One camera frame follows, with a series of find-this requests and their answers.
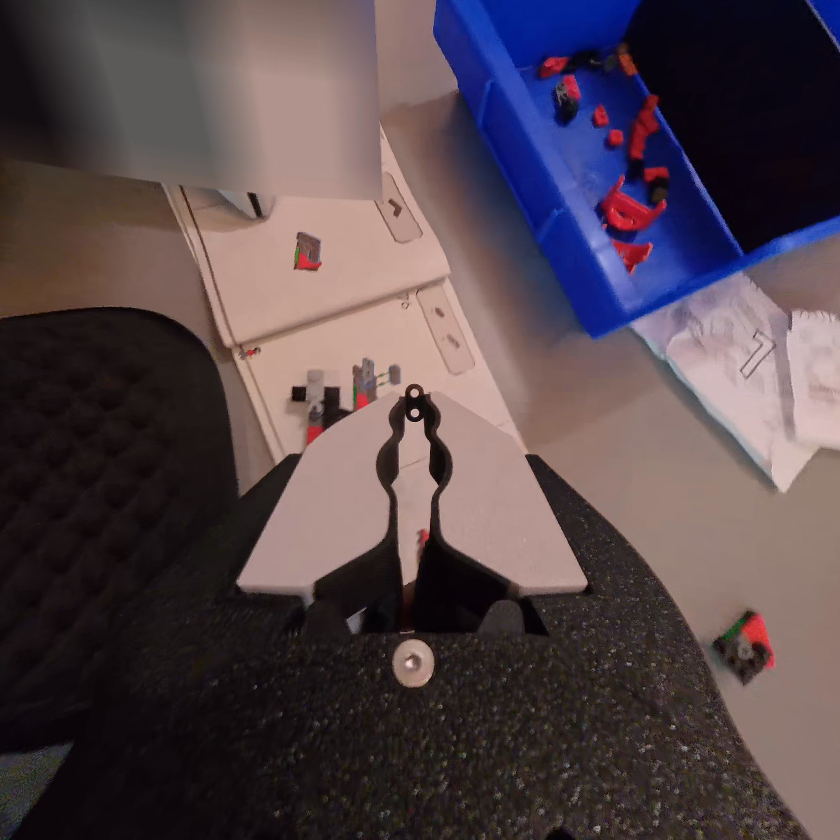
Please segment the heap of red toy bricks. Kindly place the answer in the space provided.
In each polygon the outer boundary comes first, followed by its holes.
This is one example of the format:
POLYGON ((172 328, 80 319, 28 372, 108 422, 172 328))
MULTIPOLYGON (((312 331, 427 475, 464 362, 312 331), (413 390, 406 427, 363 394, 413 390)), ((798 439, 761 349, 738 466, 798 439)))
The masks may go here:
MULTIPOLYGON (((548 56, 538 65, 537 79, 554 81, 552 100, 556 118, 561 125, 569 125, 578 117, 584 103, 578 76, 584 71, 607 74, 615 68, 627 78, 638 74, 626 43, 611 51, 582 49, 569 56, 548 56)), ((638 242, 633 236, 649 230, 667 207, 669 169, 649 167, 645 161, 648 140, 662 129, 658 105, 659 97, 647 94, 627 130, 612 121, 602 103, 594 105, 589 116, 604 149, 626 153, 625 173, 609 187, 595 210, 628 275, 648 261, 654 251, 651 241, 638 242)))

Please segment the white instruction booklet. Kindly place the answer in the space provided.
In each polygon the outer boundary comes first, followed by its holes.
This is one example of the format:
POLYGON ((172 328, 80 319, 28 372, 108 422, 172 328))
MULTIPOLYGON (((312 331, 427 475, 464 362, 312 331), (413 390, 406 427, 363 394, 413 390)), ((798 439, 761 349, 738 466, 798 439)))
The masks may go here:
POLYGON ((364 361, 377 397, 417 383, 524 446, 445 252, 380 136, 378 201, 280 197, 267 218, 251 219, 219 191, 164 187, 275 463, 307 443, 292 388, 321 370, 350 410, 364 361))

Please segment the blue plastic bin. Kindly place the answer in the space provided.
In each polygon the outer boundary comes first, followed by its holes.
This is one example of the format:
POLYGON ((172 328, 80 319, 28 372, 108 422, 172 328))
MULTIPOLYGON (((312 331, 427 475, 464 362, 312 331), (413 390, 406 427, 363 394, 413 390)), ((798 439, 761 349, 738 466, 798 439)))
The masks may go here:
POLYGON ((838 2, 437 2, 434 36, 582 328, 600 338, 737 271, 838 234, 838 2), (556 118, 548 56, 626 43, 638 74, 579 76, 556 118), (595 208, 627 168, 589 116, 628 130, 647 94, 670 173, 649 260, 628 275, 595 208))

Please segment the red green black brick assembly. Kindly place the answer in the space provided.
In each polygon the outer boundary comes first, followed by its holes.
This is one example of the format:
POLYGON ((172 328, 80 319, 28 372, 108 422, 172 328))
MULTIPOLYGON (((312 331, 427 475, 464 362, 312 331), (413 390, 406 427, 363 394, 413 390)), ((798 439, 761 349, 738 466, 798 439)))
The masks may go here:
POLYGON ((763 616, 747 610, 714 639, 712 649, 742 686, 767 669, 775 668, 775 655, 763 616))

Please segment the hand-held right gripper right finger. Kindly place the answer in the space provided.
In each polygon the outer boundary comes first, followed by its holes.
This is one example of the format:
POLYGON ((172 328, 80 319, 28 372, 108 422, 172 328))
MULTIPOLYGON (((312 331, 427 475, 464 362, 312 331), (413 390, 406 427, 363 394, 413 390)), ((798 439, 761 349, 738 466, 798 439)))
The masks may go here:
POLYGON ((450 464, 437 501, 443 540, 519 594, 582 592, 585 573, 519 441, 446 394, 430 396, 450 464))

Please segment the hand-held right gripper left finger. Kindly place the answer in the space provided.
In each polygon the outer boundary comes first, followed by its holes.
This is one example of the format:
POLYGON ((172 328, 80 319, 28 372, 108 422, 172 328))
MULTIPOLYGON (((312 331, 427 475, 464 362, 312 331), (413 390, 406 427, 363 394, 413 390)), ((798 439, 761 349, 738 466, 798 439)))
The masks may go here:
POLYGON ((391 500, 376 457, 397 399, 378 399, 307 446, 238 576, 243 592, 312 601, 316 583, 382 541, 391 500))

